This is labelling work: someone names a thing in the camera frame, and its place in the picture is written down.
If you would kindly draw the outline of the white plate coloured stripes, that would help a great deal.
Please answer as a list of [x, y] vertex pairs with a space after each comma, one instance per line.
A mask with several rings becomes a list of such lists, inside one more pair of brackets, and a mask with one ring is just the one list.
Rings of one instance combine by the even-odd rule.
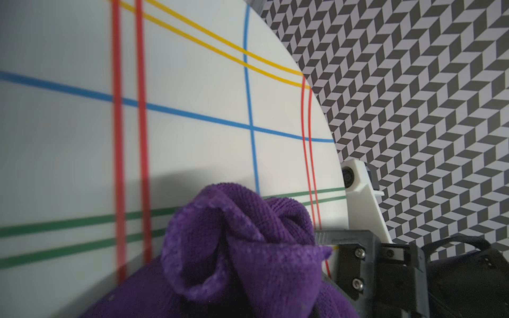
[[320, 103], [245, 2], [1, 2], [2, 317], [78, 317], [220, 182], [349, 224]]

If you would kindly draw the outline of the purple microfibre cloth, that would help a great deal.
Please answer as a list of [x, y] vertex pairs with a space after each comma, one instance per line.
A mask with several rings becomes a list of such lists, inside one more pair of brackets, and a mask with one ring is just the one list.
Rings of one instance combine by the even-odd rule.
[[85, 316], [356, 317], [323, 276], [331, 252], [300, 202], [210, 185], [169, 221], [160, 256]]

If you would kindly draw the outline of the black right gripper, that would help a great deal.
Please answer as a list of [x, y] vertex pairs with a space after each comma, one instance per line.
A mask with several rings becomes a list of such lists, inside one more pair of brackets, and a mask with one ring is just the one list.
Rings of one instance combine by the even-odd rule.
[[367, 230], [318, 231], [338, 249], [327, 282], [360, 317], [507, 317], [508, 261], [482, 237], [457, 235], [422, 248], [383, 243]]

